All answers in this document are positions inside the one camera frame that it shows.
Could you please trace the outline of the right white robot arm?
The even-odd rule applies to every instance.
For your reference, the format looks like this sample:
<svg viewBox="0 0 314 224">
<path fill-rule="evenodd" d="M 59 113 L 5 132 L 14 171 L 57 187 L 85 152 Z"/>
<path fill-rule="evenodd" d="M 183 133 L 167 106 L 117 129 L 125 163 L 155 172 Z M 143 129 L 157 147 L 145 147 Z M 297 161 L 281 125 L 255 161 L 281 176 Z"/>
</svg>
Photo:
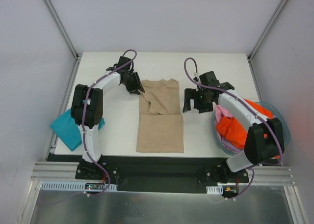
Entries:
<svg viewBox="0 0 314 224">
<path fill-rule="evenodd" d="M 197 87 L 184 90 L 183 112 L 192 108 L 199 113 L 211 112 L 214 105 L 221 106 L 233 115 L 247 133 L 244 149 L 220 166 L 224 181 L 232 182 L 240 170 L 252 168 L 284 153 L 280 119 L 269 118 L 259 112 L 230 83 L 220 83 L 213 71 L 204 74 L 195 72 L 190 80 Z"/>
</svg>

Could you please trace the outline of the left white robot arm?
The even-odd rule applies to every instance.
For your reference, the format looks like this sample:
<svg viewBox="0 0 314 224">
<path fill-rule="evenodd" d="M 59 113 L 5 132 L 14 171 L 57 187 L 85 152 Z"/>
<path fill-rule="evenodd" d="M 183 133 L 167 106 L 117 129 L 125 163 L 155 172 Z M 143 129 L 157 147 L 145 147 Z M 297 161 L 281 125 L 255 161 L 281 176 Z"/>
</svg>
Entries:
<svg viewBox="0 0 314 224">
<path fill-rule="evenodd" d="M 119 85 L 124 85 L 131 95 L 145 92 L 138 73 L 134 71 L 134 58 L 120 56 L 118 62 L 91 85 L 75 87 L 70 116 L 79 128 L 84 148 L 82 158 L 91 163 L 86 172 L 92 179 L 99 179 L 104 173 L 103 166 L 97 163 L 102 156 L 98 130 L 104 112 L 103 97 Z"/>
</svg>

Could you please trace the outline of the beige t shirt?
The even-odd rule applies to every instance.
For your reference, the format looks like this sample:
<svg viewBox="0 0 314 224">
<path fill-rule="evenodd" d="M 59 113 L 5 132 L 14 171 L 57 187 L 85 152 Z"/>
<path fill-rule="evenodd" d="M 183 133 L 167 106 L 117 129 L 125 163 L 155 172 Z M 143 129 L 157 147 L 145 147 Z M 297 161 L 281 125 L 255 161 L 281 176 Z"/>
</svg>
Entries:
<svg viewBox="0 0 314 224">
<path fill-rule="evenodd" d="M 139 153 L 184 153 L 179 82 L 143 80 L 139 97 Z"/>
</svg>

